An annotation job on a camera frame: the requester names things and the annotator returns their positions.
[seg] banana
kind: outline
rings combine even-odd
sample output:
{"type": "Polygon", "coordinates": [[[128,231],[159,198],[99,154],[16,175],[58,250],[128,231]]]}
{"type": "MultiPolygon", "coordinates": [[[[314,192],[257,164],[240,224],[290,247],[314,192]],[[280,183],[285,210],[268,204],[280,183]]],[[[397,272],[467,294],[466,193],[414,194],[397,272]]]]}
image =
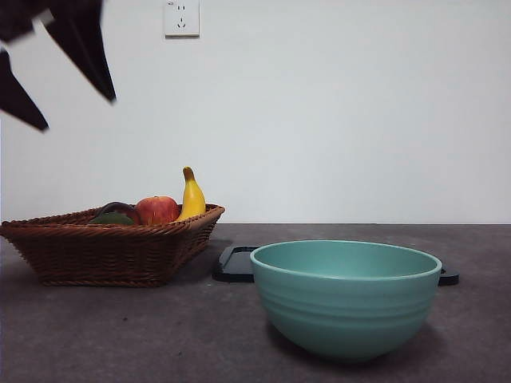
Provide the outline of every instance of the banana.
{"type": "Polygon", "coordinates": [[[181,214],[177,217],[176,221],[183,221],[194,215],[203,214],[206,212],[206,200],[202,190],[195,181],[193,170],[189,166],[183,168],[184,174],[184,193],[183,193],[183,208],[181,214]]]}

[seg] bowl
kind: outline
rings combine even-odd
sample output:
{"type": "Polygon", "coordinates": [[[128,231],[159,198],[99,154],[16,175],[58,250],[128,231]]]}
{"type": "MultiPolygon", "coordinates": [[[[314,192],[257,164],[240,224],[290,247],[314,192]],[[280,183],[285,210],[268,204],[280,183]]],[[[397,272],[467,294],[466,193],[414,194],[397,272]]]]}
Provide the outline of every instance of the bowl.
{"type": "Polygon", "coordinates": [[[442,263],[381,243],[308,240],[250,254],[268,318],[304,349],[367,361],[411,339],[427,318],[442,263]]]}

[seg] table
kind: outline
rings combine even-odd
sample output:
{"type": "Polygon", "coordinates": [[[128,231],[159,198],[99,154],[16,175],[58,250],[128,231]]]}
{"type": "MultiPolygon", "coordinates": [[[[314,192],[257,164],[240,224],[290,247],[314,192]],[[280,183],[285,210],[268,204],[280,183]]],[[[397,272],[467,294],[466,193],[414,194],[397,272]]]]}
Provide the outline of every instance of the table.
{"type": "Polygon", "coordinates": [[[167,286],[46,287],[6,241],[0,381],[508,382],[511,225],[227,224],[167,286]],[[363,365],[319,359],[267,320],[253,283],[212,279],[227,246],[297,239],[392,243],[460,271],[400,349],[363,365]]]}

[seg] wicker basket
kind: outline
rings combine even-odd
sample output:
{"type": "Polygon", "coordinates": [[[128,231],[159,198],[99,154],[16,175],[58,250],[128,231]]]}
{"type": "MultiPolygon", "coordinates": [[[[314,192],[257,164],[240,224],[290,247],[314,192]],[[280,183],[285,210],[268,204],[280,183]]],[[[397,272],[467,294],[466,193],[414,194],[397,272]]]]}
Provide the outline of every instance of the wicker basket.
{"type": "Polygon", "coordinates": [[[203,215],[154,226],[87,224],[97,211],[3,222],[0,235],[43,285],[155,287],[207,246],[225,209],[208,204],[203,215]]]}

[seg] electrical outlet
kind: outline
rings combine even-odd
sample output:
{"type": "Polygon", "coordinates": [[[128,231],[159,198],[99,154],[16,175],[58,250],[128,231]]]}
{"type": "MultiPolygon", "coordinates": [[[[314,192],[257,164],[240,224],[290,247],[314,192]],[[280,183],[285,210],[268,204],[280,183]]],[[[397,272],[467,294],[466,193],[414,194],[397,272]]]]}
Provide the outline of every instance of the electrical outlet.
{"type": "Polygon", "coordinates": [[[164,3],[165,37],[198,37],[200,0],[166,0],[164,3]]]}

